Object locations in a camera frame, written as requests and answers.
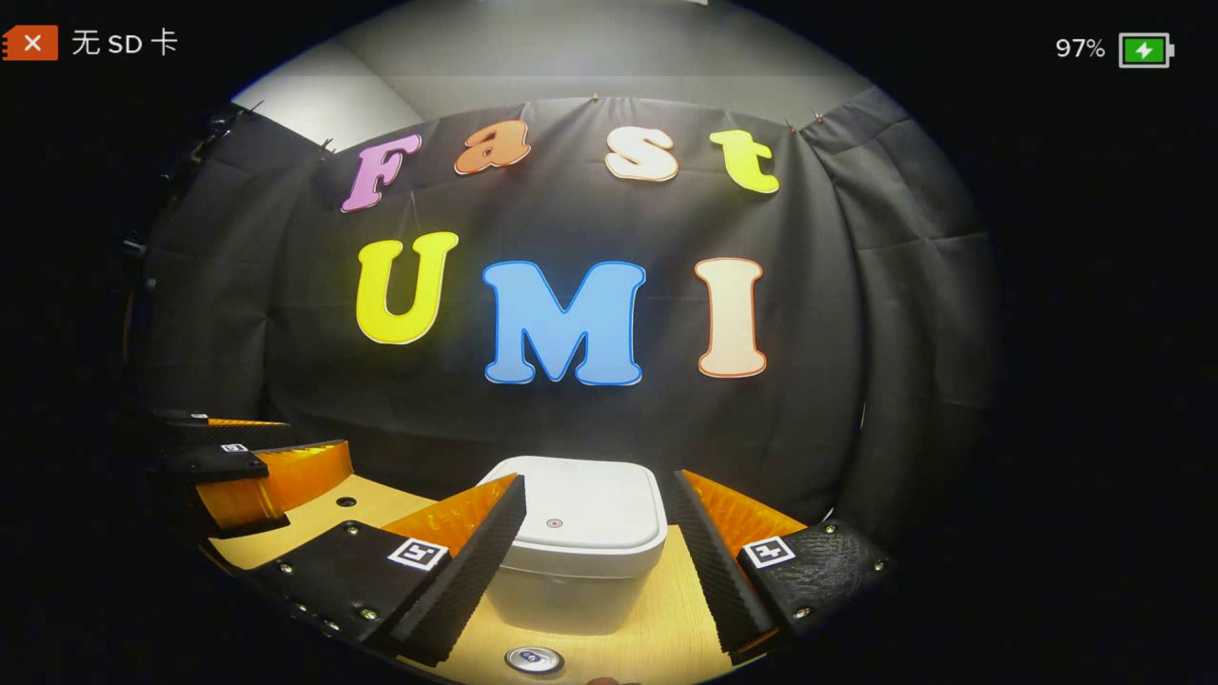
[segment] blue letter m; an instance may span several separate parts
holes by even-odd
[[[587,340],[575,378],[585,385],[633,385],[643,378],[635,363],[635,293],[647,280],[643,267],[602,262],[588,269],[568,308],[532,262],[499,262],[486,267],[482,280],[495,289],[495,362],[486,367],[492,383],[521,384],[536,369],[525,361],[525,338],[551,380],[566,374],[580,342]]]

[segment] yellow letter u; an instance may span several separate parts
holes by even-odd
[[[436,323],[440,288],[445,280],[445,256],[457,246],[454,233],[429,233],[415,239],[412,249],[419,254],[419,279],[414,305],[404,314],[390,313],[386,296],[393,260],[402,254],[397,240],[373,243],[359,251],[359,290],[356,294],[356,321],[359,330],[376,342],[406,345],[423,338]]]

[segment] black fabric backdrop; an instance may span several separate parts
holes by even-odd
[[[516,118],[524,160],[453,171],[466,137]],[[667,133],[677,177],[614,177],[605,135],[622,126]],[[761,168],[776,194],[728,177],[709,135],[738,128],[773,151]],[[341,213],[359,151],[412,133],[423,146],[381,201]],[[387,299],[404,312],[409,246],[440,230],[460,243],[434,327],[408,345],[369,340],[354,314],[359,250],[404,244]],[[698,369],[709,305],[693,268],[711,257],[764,268],[759,375]],[[508,260],[537,263],[564,306],[598,262],[643,267],[642,380],[488,382],[496,305],[481,273]],[[794,133],[677,102],[571,99],[454,115],[337,155],[251,115],[158,227],[145,275],[157,282],[138,360],[150,405],[346,438],[358,473],[429,497],[515,455],[630,461],[659,477],[688,468],[805,522],[836,507],[881,544],[970,457],[996,362],[987,234],[950,163],[877,89]]]

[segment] white plastic box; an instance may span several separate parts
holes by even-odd
[[[624,462],[525,456],[499,462],[481,483],[509,473],[525,478],[527,513],[487,587],[491,603],[518,628],[618,630],[669,533],[655,475]]]

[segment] ceiling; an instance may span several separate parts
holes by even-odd
[[[801,127],[870,85],[803,37],[722,0],[414,0],[297,56],[234,100],[264,100],[259,113],[289,128],[297,122],[285,118],[311,117],[301,126],[336,130],[336,118],[378,108],[384,121],[362,122],[352,133],[362,138],[336,141],[342,147],[457,112],[593,93]],[[285,98],[295,106],[272,102]],[[324,101],[311,110],[302,99]]]

